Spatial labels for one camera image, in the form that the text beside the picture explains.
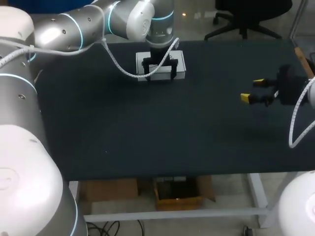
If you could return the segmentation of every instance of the metal table frame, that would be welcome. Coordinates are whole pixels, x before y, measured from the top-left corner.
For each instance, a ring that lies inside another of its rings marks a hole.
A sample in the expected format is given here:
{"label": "metal table frame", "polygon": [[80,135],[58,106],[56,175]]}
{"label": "metal table frame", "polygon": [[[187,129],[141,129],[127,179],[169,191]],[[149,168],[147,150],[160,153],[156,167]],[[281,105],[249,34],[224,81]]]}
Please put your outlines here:
{"label": "metal table frame", "polygon": [[[184,211],[152,211],[152,212],[134,212],[134,213],[115,213],[85,215],[88,222],[105,222],[115,220],[149,220],[149,219],[174,219],[174,218],[194,218],[194,217],[218,217],[218,216],[244,216],[257,215],[261,228],[270,228],[276,221],[278,202],[284,188],[301,173],[287,173],[282,183],[278,187],[273,199],[268,202],[267,197],[258,173],[248,174],[248,180],[251,187],[252,197],[255,207],[233,208],[233,209],[200,209]],[[78,200],[79,182],[71,181],[69,188],[73,196]]]}
{"label": "metal table frame", "polygon": [[305,9],[307,7],[309,3],[309,0],[301,0],[300,2],[300,5],[299,5],[299,8],[296,12],[296,15],[295,15],[295,18],[294,18],[294,21],[293,21],[293,24],[292,24],[292,27],[291,27],[291,30],[290,30],[290,33],[289,33],[289,38],[292,40],[294,46],[296,47],[297,46],[297,43],[295,42],[295,34],[296,34],[296,29],[299,25],[299,22],[302,18],[302,15],[303,13],[305,12]]}

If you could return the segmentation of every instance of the chair base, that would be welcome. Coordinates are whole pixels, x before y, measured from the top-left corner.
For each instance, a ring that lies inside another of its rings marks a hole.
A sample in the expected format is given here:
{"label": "chair base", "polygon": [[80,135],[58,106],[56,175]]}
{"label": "chair base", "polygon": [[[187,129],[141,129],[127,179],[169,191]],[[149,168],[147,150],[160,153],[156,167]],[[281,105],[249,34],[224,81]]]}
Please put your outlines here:
{"label": "chair base", "polygon": [[222,34],[222,33],[230,32],[230,31],[236,30],[236,29],[239,29],[240,35],[242,36],[243,39],[247,39],[247,30],[253,30],[253,31],[256,31],[259,33],[263,33],[265,35],[268,35],[268,36],[276,38],[276,39],[282,38],[277,33],[273,32],[273,31],[271,31],[271,30],[269,30],[263,26],[260,26],[259,23],[251,24],[251,25],[244,25],[242,23],[238,23],[233,16],[228,15],[228,14],[224,14],[224,13],[219,13],[219,12],[216,13],[216,16],[213,19],[214,25],[216,25],[218,23],[219,17],[228,20],[229,24],[225,27],[222,27],[220,29],[217,29],[217,30],[207,34],[204,37],[204,40],[208,40],[211,37],[217,36],[217,35]]}

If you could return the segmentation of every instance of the floor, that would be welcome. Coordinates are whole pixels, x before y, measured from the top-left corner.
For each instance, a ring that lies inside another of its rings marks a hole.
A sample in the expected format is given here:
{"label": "floor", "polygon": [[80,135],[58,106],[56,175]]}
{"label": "floor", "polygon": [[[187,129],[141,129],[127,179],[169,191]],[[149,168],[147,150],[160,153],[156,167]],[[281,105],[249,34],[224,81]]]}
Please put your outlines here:
{"label": "floor", "polygon": [[[293,0],[292,9],[263,26],[275,31],[283,37],[288,37],[300,0]],[[223,27],[226,20],[213,26],[212,20],[216,13],[214,0],[175,0],[175,36],[181,40],[203,40],[204,35]],[[315,27],[308,22],[315,20],[315,3],[311,2],[297,29],[298,44],[307,57],[315,51]],[[109,43],[129,42],[114,35],[108,35]],[[249,32],[249,38],[268,38],[265,35]],[[216,36],[211,40],[241,39],[238,31]],[[275,193],[285,173],[261,174],[266,195],[269,198]],[[246,175],[213,176],[213,189],[217,202],[205,200],[204,206],[211,208],[251,207],[253,206]],[[92,213],[141,212],[155,210],[154,197],[139,196],[136,200],[93,203]],[[248,225],[254,228],[255,236],[282,236],[278,224],[269,229],[259,229],[256,217],[224,217],[224,218],[194,218],[172,220],[143,221],[146,236],[240,236],[242,227]],[[118,236],[140,236],[141,231],[136,221],[121,222]]]}
{"label": "floor", "polygon": [[[261,179],[270,199],[281,183],[286,173],[265,173]],[[216,175],[213,176],[213,191],[217,201],[204,200],[206,208],[237,208],[252,207],[253,201],[250,194],[247,175]],[[137,199],[123,201],[107,201],[92,204],[92,214],[144,212],[155,211],[155,198],[148,192],[140,194]],[[255,216],[242,217],[211,217],[193,219],[165,219],[142,221],[146,236],[241,236],[244,225],[254,229],[255,236],[282,236],[276,223],[269,229],[259,229]],[[141,231],[136,221],[120,222],[117,236],[141,236]]]}

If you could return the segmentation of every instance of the white cable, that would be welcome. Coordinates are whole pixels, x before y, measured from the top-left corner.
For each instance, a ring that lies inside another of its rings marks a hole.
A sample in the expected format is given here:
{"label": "white cable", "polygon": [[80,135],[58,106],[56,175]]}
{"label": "white cable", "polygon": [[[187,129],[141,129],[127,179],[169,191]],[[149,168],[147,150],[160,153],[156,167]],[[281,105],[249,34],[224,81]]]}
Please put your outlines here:
{"label": "white cable", "polygon": [[133,74],[130,74],[129,72],[125,71],[124,69],[122,69],[122,67],[118,64],[118,62],[116,61],[116,59],[114,58],[113,54],[111,53],[111,51],[109,50],[108,48],[108,45],[106,43],[106,38],[103,38],[102,39],[102,45],[103,47],[106,49],[106,51],[108,52],[109,56],[111,57],[111,59],[113,60],[114,64],[117,66],[117,68],[123,72],[125,75],[128,75],[130,77],[133,77],[133,78],[145,78],[145,77],[149,77],[151,75],[153,75],[154,73],[157,72],[157,70],[163,65],[163,63],[165,62],[168,54],[170,53],[170,51],[173,49],[173,47],[175,46],[175,48],[178,47],[178,43],[179,43],[179,38],[176,38],[173,43],[171,44],[171,46],[169,47],[169,49],[167,50],[167,52],[165,53],[162,61],[160,62],[160,64],[153,70],[151,71],[149,74],[145,74],[145,75],[133,75]]}
{"label": "white cable", "polygon": [[18,56],[20,56],[22,54],[26,54],[26,53],[44,53],[44,54],[53,54],[53,55],[59,55],[59,56],[74,56],[74,55],[78,55],[80,53],[87,51],[90,47],[93,46],[93,44],[91,44],[88,47],[85,47],[83,49],[80,49],[80,50],[74,51],[74,52],[61,52],[61,51],[55,51],[55,50],[35,48],[33,45],[27,46],[27,45],[23,45],[21,43],[12,42],[12,41],[8,41],[5,39],[0,39],[0,43],[21,48],[21,49],[18,49],[16,51],[10,53],[9,55],[5,56],[4,58],[2,58],[0,60],[0,68],[3,67],[8,62],[12,61],[13,59],[17,58]]}
{"label": "white cable", "polygon": [[296,102],[296,105],[294,107],[293,110],[293,114],[292,114],[292,119],[291,119],[291,124],[290,124],[290,132],[289,132],[289,146],[290,148],[295,148],[299,142],[304,138],[304,136],[311,130],[314,128],[315,126],[315,120],[300,134],[300,136],[294,141],[294,143],[292,143],[292,139],[293,139],[293,129],[294,129],[294,122],[295,122],[295,118],[296,118],[296,114],[297,111],[301,105],[301,102],[303,101],[303,98],[305,96],[305,94],[308,92],[309,88],[311,87],[311,85],[315,82],[315,77],[312,78],[308,84],[306,85],[306,87],[304,88],[304,90],[302,91],[299,99]]}

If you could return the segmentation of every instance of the white box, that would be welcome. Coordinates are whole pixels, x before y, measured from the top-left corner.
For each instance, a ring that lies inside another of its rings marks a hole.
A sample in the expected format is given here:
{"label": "white box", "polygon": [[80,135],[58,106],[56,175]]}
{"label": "white box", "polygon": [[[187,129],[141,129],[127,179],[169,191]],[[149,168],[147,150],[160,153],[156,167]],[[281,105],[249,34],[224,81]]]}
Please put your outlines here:
{"label": "white box", "polygon": [[[177,65],[177,75],[174,78],[175,80],[178,79],[184,79],[185,78],[185,72],[186,72],[186,66],[184,61],[184,54],[183,51],[171,51],[170,52],[171,59],[177,59],[178,65]],[[142,66],[142,61],[144,58],[151,57],[150,52],[142,52],[142,53],[136,53],[136,69],[138,75],[144,75],[144,68]],[[157,65],[151,65],[149,70],[150,72],[153,71]],[[171,66],[161,66],[157,72],[153,75],[151,75],[151,81],[153,80],[170,80],[171,79]],[[138,81],[146,81],[146,78],[138,78]]]}

